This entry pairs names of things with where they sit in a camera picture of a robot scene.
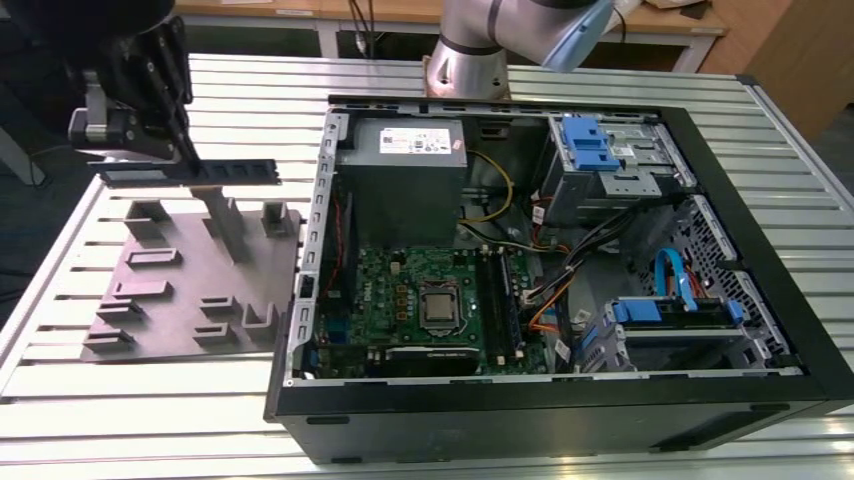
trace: wire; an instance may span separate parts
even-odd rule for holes
[[[622,25],[620,43],[626,44],[626,17],[624,17],[624,13],[617,7],[614,7],[614,12],[617,12],[620,23]]]
[[[525,245],[522,243],[507,242],[507,241],[499,240],[498,238],[493,238],[489,235],[481,233],[478,231],[478,229],[475,227],[473,227],[471,225],[465,224],[465,223],[462,223],[461,225],[466,230],[469,230],[471,232],[471,234],[475,237],[478,237],[481,240],[483,240],[487,243],[494,243],[497,245],[506,245],[509,247],[521,248],[522,250],[527,250],[529,252],[549,253],[551,251],[547,248],[537,248],[537,247],[531,247],[530,245]]]
[[[529,329],[531,329],[531,330],[547,330],[547,331],[554,332],[554,333],[561,333],[557,328],[549,327],[547,325],[542,325],[538,322],[539,322],[541,317],[543,316],[543,313],[546,313],[546,310],[549,310],[549,307],[551,307],[554,305],[554,303],[558,301],[558,298],[561,297],[561,295],[563,295],[563,292],[566,292],[567,288],[570,288],[570,285],[573,285],[574,281],[575,281],[575,277],[573,277],[570,279],[570,281],[566,282],[563,284],[563,286],[555,291],[554,295],[551,296],[549,301],[543,304],[543,306],[538,310],[537,314],[534,314],[534,317],[531,318],[531,321],[529,322]]]
[[[371,59],[377,58],[377,25],[374,23],[374,0],[369,0],[369,15],[371,17]]]
[[[539,229],[541,229],[542,225],[537,224],[534,226],[534,230],[531,230],[531,245],[537,248],[547,248],[551,249],[549,247],[549,245],[541,245],[539,243]],[[555,247],[558,250],[561,250],[563,253],[566,253],[567,255],[570,254],[570,247],[567,247],[566,245],[558,245]]]
[[[502,174],[502,177],[505,178],[505,182],[507,183],[507,198],[505,199],[505,204],[502,205],[502,208],[499,208],[495,213],[486,215],[483,217],[463,218],[459,220],[459,223],[462,224],[481,223],[481,222],[490,221],[491,219],[497,218],[502,213],[505,213],[505,211],[510,208],[510,203],[513,202],[513,180],[510,179],[510,175],[507,175],[507,171],[502,168],[498,162],[493,160],[485,153],[481,153],[475,150],[469,150],[469,153],[481,157],[490,165],[493,165],[493,167],[495,167],[495,170],[498,170],[498,173]]]
[[[34,274],[30,272],[24,272],[23,270],[15,270],[11,268],[0,268],[0,275],[7,275],[10,277],[23,277],[23,278],[28,278],[34,276]]]
[[[362,7],[359,7],[359,4],[357,3],[357,0],[350,0],[349,1],[349,5],[350,5],[350,16],[353,17],[353,24],[354,27],[357,28],[357,49],[359,50],[359,53],[362,53],[362,56],[365,57],[366,60],[370,59],[370,49],[366,52],[365,46],[361,45],[359,40],[362,40],[362,43],[365,43],[367,41],[367,33],[369,33],[369,24],[365,20],[365,14],[362,13]],[[362,27],[365,28],[365,33],[362,32],[362,29],[359,28],[359,21],[362,21]]]
[[[345,256],[345,239],[342,237],[342,206],[338,202],[338,197],[333,196],[333,202],[335,204],[335,239],[337,239],[337,250],[338,250],[338,260],[335,261],[335,268],[333,269],[333,275],[330,276],[330,281],[326,284],[326,288],[323,289],[323,293],[321,294],[321,298],[326,298],[330,293],[330,289],[333,288],[333,284],[335,283],[335,279],[338,278],[338,271],[342,268],[342,257]]]

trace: blue latch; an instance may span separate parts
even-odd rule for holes
[[[730,312],[730,317],[733,317],[733,324],[741,325],[745,321],[745,309],[742,308],[742,304],[738,303],[737,300],[729,300],[726,302],[726,309]]]
[[[633,299],[621,300],[612,304],[614,308],[614,320],[626,322],[661,322],[662,314],[654,300]]]
[[[594,118],[563,117],[563,143],[573,152],[577,169],[609,172],[620,169],[620,160],[609,149],[609,137]]]

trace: aluminum table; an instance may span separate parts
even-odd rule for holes
[[[226,188],[243,208],[309,208],[330,93],[413,95],[413,62],[194,55],[193,137],[205,158],[275,158],[282,186]],[[769,101],[732,76],[513,68],[517,100],[686,108],[825,328],[854,361],[854,199]],[[317,466],[262,420],[271,354],[134,365],[78,361],[134,199],[202,211],[185,189],[90,186],[0,335],[0,478],[722,479],[854,475],[854,408],[708,452]]]

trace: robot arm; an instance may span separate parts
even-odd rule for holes
[[[511,50],[557,71],[595,45],[613,0],[446,1],[427,71],[430,93],[501,98]],[[4,0],[14,21],[63,55],[86,89],[68,136],[111,187],[278,183],[273,160],[199,159],[185,23],[175,0]]]
[[[185,23],[174,0],[4,0],[22,28],[62,54],[86,89],[71,119],[78,150],[111,187],[270,184],[273,160],[199,159],[185,105],[193,102]]]
[[[613,0],[446,1],[442,36],[427,67],[430,93],[502,98],[505,50],[569,72],[599,41],[613,6]]]

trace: wooden desk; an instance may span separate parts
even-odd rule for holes
[[[369,1],[357,0],[367,17]],[[321,52],[338,58],[339,31],[355,29],[349,0],[274,0],[273,3],[223,5],[219,0],[178,0],[176,12],[190,25],[305,28],[317,30]],[[443,0],[374,0],[378,32],[438,34]],[[618,25],[603,42],[622,41]],[[728,26],[714,11],[694,20],[677,10],[642,5],[626,18],[626,42],[684,48],[674,71],[694,73]]]
[[[178,0],[182,15],[237,15],[258,17],[319,17],[321,0],[274,0],[271,3],[223,5],[221,0]]]
[[[367,16],[369,1],[358,0]],[[351,20],[349,0],[322,0],[323,18]],[[374,0],[374,16],[381,22],[433,23],[442,20],[443,0]],[[702,20],[680,14],[680,9],[661,10],[642,4],[626,17],[630,33],[670,33],[678,35],[726,35],[728,26],[714,10]]]

